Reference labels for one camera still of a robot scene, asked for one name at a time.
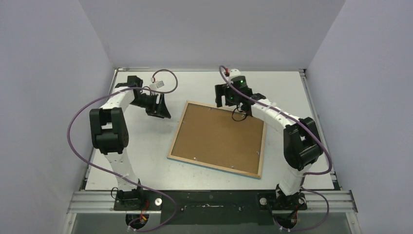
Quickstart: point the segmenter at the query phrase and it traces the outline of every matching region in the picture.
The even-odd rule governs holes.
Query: cable tie
[[[267,112],[271,107],[276,107],[276,106],[277,106],[277,103],[272,102],[264,109],[264,112]]]
[[[277,118],[279,115],[281,115],[281,113],[282,113],[282,109],[280,108],[280,110],[278,111],[278,114],[274,118]]]
[[[122,175],[121,179],[126,178],[127,176],[129,176],[129,173]]]

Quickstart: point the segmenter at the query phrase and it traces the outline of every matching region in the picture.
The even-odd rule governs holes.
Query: white connector
[[[157,81],[155,83],[152,83],[149,85],[149,88],[152,90],[158,90],[159,88],[164,86],[164,82],[163,81]]]

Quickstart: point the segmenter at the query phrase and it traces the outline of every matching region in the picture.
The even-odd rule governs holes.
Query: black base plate
[[[294,210],[295,206],[299,204],[299,199],[300,198],[304,198],[305,196],[304,194],[300,193],[297,195],[296,200],[295,200],[295,205],[293,205],[292,207],[282,207],[280,206],[280,204],[278,204],[277,202],[275,202],[276,200],[276,193],[274,191],[270,191],[270,192],[260,192],[258,193],[258,201],[261,198],[266,198],[267,199],[267,205],[261,205],[260,204],[260,210],[262,211],[268,211],[268,206],[270,207],[271,210],[273,211],[285,211],[285,210]],[[304,204],[303,206],[301,206],[298,210],[303,211],[303,210],[307,210],[307,204]]]
[[[144,194],[145,200],[149,201],[149,206],[146,209],[147,211],[161,210],[162,205],[160,206],[155,205],[155,199],[157,198],[162,199],[162,195],[149,191],[149,190],[144,190],[143,194]],[[116,196],[113,210],[115,211],[137,211],[137,210],[141,210],[143,207],[140,207],[140,205],[136,205],[136,203],[133,200],[122,201],[118,199],[118,196]]]
[[[273,217],[260,210],[258,193],[267,191],[163,191],[178,205],[178,211],[168,225],[220,225],[257,223],[274,225]],[[169,218],[175,209],[169,199],[162,202],[161,222]]]

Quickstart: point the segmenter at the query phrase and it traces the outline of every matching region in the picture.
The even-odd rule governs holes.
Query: wooden frame border
[[[175,142],[176,142],[176,138],[178,137],[179,130],[181,129],[182,120],[184,119],[185,113],[186,113],[187,108],[188,108],[188,104],[207,106],[207,107],[214,108],[214,109],[220,109],[220,110],[226,110],[226,111],[231,111],[232,112],[232,110],[230,110],[229,108],[217,108],[214,105],[187,100],[187,102],[185,103],[185,106],[184,106],[184,110],[181,114],[181,118],[179,119],[178,127],[176,128],[175,134],[173,136],[172,144],[170,145],[167,158],[175,159],[175,160],[178,160],[178,161],[183,161],[183,162],[187,162],[187,163],[191,163],[191,164],[195,164],[195,165],[200,165],[200,166],[204,166],[204,167],[208,167],[208,168],[212,168],[212,169],[218,169],[218,170],[221,170],[221,171],[231,172],[231,173],[235,173],[235,174],[239,174],[239,175],[243,175],[243,176],[261,178],[261,174],[262,174],[262,171],[263,171],[263,156],[264,156],[264,147],[265,147],[265,137],[266,137],[266,132],[267,132],[267,124],[265,122],[264,122],[264,125],[263,125],[263,134],[262,134],[262,137],[261,137],[260,160],[258,162],[258,173],[257,174],[250,173],[250,172],[239,171],[239,170],[235,170],[235,169],[232,169],[232,168],[217,166],[217,165],[213,165],[213,164],[209,164],[209,163],[198,162],[198,161],[195,161],[195,160],[190,160],[190,159],[187,159],[187,158],[182,158],[182,157],[172,155],[172,150],[173,150],[173,147],[175,146]]]

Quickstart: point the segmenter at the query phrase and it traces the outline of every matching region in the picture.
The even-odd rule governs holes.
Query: black mounting plate
[[[262,211],[268,211],[268,206],[273,211],[285,211],[285,210],[291,210],[292,211],[292,210],[295,209],[295,207],[282,207],[282,206],[280,206],[280,204],[276,202],[276,192],[275,191],[258,193],[258,201],[261,198],[267,199],[267,204],[266,205],[260,204],[260,210],[262,210]],[[305,196],[304,196],[303,193],[297,194],[294,198],[295,199],[294,203],[299,204],[299,200],[301,198],[304,198],[304,201],[305,201]],[[307,203],[304,204],[303,206],[301,206],[299,208],[299,210],[300,211],[307,210]]]
[[[162,205],[160,205],[160,206],[155,205],[155,200],[157,198],[162,199],[162,195],[160,195],[158,193],[155,193],[155,192],[152,192],[152,191],[149,191],[149,190],[144,190],[143,194],[144,194],[145,200],[149,201],[149,206],[146,209],[147,211],[159,211],[159,210],[161,210]],[[119,200],[118,196],[116,196],[115,203],[114,203],[114,206],[113,206],[113,210],[115,210],[115,211],[136,211],[136,210],[141,210],[141,207],[139,207],[139,206],[136,205],[136,202],[134,202],[133,199]]]

